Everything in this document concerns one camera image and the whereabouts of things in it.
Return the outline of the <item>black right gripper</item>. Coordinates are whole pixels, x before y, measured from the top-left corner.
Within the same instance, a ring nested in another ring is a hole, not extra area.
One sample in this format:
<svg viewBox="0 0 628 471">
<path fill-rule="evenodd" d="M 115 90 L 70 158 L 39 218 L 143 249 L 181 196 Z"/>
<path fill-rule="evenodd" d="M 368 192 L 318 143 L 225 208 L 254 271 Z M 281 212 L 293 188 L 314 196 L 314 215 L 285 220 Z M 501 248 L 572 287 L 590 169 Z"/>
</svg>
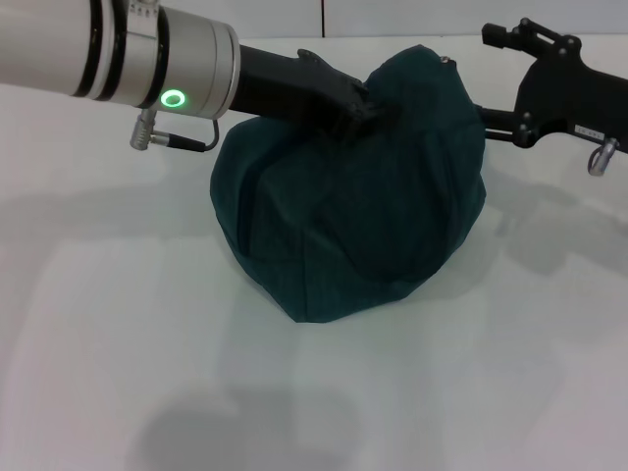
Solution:
<svg viewBox="0 0 628 471">
<path fill-rule="evenodd" d="M 580 39 L 523 18 L 512 30 L 485 24 L 482 40 L 536 58 L 519 85 L 514 112 L 475 105 L 486 140 L 530 148 L 563 132 L 597 143 L 614 138 L 628 150 L 628 79 L 588 67 Z"/>
</svg>

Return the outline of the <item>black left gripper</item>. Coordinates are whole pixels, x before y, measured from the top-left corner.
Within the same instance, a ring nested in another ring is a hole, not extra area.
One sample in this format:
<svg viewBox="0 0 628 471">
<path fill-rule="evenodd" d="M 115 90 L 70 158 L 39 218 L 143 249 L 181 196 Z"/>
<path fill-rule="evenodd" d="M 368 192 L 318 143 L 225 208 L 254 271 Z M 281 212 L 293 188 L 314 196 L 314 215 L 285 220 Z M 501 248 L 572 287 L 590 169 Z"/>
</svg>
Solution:
<svg viewBox="0 0 628 471">
<path fill-rule="evenodd" d="M 305 126 L 349 142 L 369 124 L 393 121 L 400 106 L 299 49 L 293 58 L 240 46 L 238 84 L 230 109 Z"/>
</svg>

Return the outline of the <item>dark teal insulated lunch bag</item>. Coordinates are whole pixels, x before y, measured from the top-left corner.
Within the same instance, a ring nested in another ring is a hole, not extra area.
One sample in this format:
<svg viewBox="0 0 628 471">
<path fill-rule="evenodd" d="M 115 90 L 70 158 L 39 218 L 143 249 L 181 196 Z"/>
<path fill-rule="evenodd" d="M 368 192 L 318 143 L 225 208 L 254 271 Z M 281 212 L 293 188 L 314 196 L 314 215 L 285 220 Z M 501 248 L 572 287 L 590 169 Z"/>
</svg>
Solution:
<svg viewBox="0 0 628 471">
<path fill-rule="evenodd" d="M 234 126 L 210 196 L 243 271 L 298 323 L 401 300 L 462 245 L 486 199 L 485 128 L 457 67 L 417 45 L 367 79 L 390 122 L 347 143 Z"/>
</svg>

